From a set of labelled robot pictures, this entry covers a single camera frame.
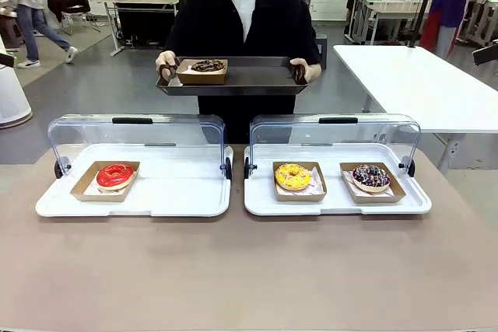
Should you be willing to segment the person's right hand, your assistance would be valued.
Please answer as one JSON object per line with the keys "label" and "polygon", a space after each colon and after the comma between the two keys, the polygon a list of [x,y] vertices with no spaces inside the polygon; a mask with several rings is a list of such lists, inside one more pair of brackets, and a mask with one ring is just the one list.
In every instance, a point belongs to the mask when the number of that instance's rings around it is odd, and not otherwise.
{"label": "person's right hand", "polygon": [[161,79],[166,82],[177,76],[179,61],[173,51],[161,52],[156,59],[156,70]]}

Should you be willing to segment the person's left hand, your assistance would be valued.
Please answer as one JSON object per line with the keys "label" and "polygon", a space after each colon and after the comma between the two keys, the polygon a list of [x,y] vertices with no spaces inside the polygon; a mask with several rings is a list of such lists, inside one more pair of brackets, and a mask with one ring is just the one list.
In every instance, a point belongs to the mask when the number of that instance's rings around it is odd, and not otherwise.
{"label": "person's left hand", "polygon": [[301,70],[299,77],[305,79],[307,83],[315,82],[321,75],[320,64],[309,65],[303,58],[291,59],[289,63]]}

